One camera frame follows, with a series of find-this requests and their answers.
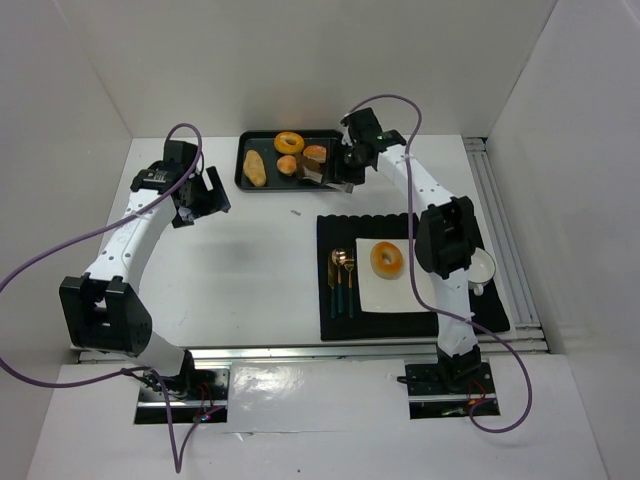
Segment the metal tongs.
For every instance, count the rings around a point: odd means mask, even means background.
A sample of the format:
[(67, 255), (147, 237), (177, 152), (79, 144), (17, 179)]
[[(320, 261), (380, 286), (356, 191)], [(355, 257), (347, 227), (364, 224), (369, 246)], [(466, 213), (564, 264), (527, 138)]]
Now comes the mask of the metal tongs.
[(334, 182), (326, 181), (323, 179), (323, 175), (311, 170), (303, 169), (296, 172), (296, 177), (303, 182), (308, 182), (314, 186), (321, 188), (329, 188), (346, 194), (352, 194), (354, 185), (348, 182)]

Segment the orange glazed donut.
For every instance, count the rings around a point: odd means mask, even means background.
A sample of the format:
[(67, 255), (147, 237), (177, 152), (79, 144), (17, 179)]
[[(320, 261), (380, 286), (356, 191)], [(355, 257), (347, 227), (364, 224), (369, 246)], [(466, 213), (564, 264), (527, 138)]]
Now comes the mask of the orange glazed donut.
[(404, 268), (404, 257), (399, 248), (388, 241), (376, 243), (370, 251), (370, 264), (380, 278), (392, 280), (399, 277)]

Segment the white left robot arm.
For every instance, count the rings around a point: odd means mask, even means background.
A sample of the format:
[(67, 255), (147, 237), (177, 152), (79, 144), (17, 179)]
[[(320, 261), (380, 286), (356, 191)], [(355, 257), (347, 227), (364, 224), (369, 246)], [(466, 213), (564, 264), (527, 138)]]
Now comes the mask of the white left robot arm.
[(197, 147), (168, 140), (161, 160), (133, 179), (123, 225), (79, 277), (59, 287), (73, 346), (127, 356), (152, 368), (146, 381), (179, 399), (214, 380), (196, 369), (191, 352), (153, 330), (152, 317), (138, 296), (151, 254), (167, 227), (191, 226), (201, 217), (228, 212), (230, 202), (215, 168), (193, 167)]

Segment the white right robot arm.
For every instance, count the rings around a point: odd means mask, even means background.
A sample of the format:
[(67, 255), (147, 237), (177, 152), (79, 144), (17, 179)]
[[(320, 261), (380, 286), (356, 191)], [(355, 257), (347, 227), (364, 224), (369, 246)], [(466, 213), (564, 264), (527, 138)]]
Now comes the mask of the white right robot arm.
[(334, 180), (360, 185), (371, 167), (406, 197), (411, 285), (417, 288), (419, 266), (434, 289), (438, 374), (449, 386), (469, 381), (481, 365), (468, 288), (476, 250), (474, 205), (442, 186), (410, 154), (409, 141), (398, 131), (383, 130), (372, 108), (349, 112), (341, 125), (342, 152), (334, 160)]

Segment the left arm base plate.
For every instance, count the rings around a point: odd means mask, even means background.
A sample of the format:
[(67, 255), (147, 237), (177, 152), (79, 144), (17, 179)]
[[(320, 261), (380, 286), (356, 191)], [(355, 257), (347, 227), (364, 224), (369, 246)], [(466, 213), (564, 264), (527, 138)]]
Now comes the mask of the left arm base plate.
[[(166, 382), (169, 406), (174, 424), (190, 424), (199, 420), (202, 424), (222, 424), (228, 419), (228, 394), (230, 368), (214, 367), (196, 373), (193, 386), (183, 392), (173, 389)], [(136, 425), (166, 425), (166, 402), (158, 380), (150, 373), (142, 375), (136, 411)]]

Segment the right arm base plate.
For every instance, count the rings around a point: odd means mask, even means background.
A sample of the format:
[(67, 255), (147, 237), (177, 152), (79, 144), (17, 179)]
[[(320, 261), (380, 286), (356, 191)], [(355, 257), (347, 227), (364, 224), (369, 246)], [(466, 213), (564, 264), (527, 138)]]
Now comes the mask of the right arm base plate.
[(411, 420), (497, 416), (500, 408), (488, 362), (466, 380), (447, 385), (435, 364), (406, 364), (396, 381), (406, 387)]

